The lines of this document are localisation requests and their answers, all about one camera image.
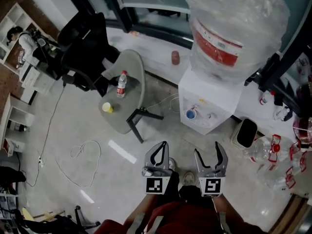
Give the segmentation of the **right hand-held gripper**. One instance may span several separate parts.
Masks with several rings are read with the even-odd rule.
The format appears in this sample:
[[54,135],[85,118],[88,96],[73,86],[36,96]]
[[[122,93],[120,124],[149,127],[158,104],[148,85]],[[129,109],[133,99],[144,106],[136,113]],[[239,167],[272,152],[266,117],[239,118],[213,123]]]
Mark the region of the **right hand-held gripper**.
[[[215,171],[218,173],[225,173],[228,165],[228,156],[217,141],[215,142],[215,149],[217,153],[218,163],[215,165]],[[225,184],[226,177],[216,174],[209,174],[212,171],[210,166],[206,166],[203,162],[203,159],[197,149],[194,150],[195,161],[199,174],[201,175],[198,178],[199,187],[202,197],[218,197],[222,194],[223,187]]]

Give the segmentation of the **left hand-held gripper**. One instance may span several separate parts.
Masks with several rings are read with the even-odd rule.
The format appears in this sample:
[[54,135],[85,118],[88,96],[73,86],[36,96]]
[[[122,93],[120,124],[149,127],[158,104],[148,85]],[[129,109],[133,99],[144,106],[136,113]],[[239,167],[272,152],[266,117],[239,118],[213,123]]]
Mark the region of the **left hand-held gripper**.
[[171,178],[169,170],[169,145],[162,141],[154,145],[145,155],[142,175],[145,179],[145,193],[164,195]]

